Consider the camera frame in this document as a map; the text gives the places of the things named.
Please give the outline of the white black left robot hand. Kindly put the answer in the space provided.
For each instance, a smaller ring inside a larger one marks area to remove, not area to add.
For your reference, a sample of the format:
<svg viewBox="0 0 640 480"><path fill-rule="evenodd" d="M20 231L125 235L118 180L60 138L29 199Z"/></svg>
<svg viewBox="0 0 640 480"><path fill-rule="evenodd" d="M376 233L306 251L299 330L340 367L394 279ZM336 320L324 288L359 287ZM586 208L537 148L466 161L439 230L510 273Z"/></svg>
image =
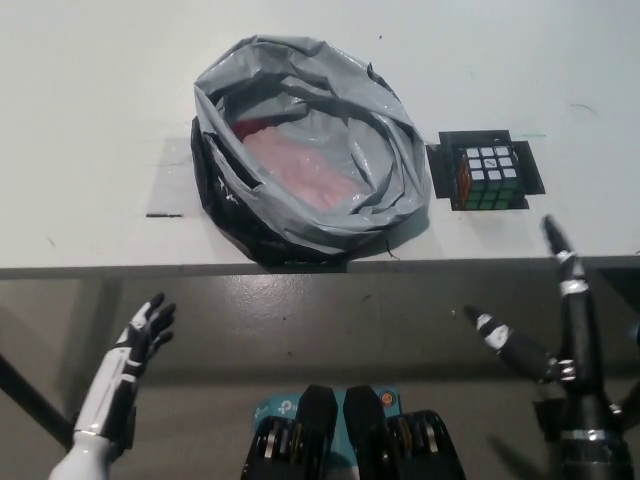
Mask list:
<svg viewBox="0 0 640 480"><path fill-rule="evenodd" d="M76 433L113 443L125 436L139 381L153 356L173 338L169 328L176 305L164 300L160 292L145 302L104 355L76 419Z"/></svg>

